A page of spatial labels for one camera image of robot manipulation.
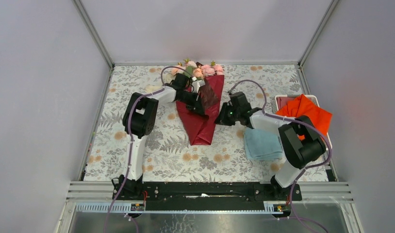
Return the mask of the pink fake flower bunch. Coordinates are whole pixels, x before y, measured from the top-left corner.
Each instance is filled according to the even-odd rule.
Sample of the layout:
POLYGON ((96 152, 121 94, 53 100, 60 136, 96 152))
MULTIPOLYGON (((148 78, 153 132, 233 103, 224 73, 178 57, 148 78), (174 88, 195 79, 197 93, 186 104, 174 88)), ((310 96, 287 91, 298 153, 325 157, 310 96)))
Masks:
POLYGON ((175 67, 172 67, 170 71, 172 77, 180 73, 190 78, 195 77, 199 80, 205 79, 209 76, 224 75, 224 72, 223 66, 217 64, 215 61, 211 61, 209 64, 202 64, 188 58, 184 59, 183 62, 178 62, 178 64, 175 67))

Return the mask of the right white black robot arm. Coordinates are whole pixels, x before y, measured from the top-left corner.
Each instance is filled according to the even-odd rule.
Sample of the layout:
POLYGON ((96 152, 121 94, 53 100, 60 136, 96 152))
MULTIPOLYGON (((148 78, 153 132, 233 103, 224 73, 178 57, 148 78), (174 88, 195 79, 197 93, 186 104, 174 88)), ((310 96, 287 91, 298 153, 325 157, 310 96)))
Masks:
POLYGON ((230 95, 214 122, 225 126, 240 122, 245 127, 277 136, 286 161, 266 188, 266 193, 275 200, 291 198, 295 182, 309 168, 309 163, 331 152, 330 143, 308 116, 293 118, 266 113, 262 108, 251 107, 243 92, 230 95))

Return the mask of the cream ribbon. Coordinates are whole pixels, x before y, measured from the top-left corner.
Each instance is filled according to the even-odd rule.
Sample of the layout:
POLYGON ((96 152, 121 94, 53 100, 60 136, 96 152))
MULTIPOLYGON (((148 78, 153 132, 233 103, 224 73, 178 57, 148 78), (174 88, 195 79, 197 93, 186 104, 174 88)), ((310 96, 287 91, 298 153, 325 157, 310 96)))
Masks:
POLYGON ((163 86, 165 85, 165 83, 170 83, 172 80, 174 80, 174 78, 175 78, 174 75, 172 75, 171 73, 163 74, 163 76, 162 76, 163 82, 160 81, 159 85, 157 85, 157 84, 156 85, 148 84, 145 87, 144 91, 147 94, 156 92, 156 91, 162 89, 163 86))

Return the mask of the dark red wrapping paper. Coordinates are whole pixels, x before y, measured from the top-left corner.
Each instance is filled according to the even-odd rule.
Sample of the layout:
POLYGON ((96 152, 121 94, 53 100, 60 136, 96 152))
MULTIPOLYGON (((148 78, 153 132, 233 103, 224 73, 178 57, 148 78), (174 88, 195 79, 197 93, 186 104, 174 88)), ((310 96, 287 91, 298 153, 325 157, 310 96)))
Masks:
POLYGON ((220 112, 224 87, 221 65, 203 65, 193 61, 179 63, 172 69, 173 84, 182 90, 176 100, 178 115, 192 146, 210 145, 215 130, 215 119, 220 112))

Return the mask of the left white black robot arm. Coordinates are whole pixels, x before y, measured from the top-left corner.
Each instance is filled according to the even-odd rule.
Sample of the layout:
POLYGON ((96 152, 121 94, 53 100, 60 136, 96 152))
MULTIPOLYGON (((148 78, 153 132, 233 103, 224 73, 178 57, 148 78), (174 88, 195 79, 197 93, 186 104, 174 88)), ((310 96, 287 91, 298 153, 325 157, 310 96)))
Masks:
POLYGON ((122 175, 112 179, 113 198, 135 200, 142 195, 143 156, 146 141, 155 126, 158 107, 178 101, 188 110, 204 115, 202 97, 198 92, 204 80, 176 74, 175 79, 148 94, 133 93, 122 119, 125 132, 130 137, 127 146, 126 167, 122 175))

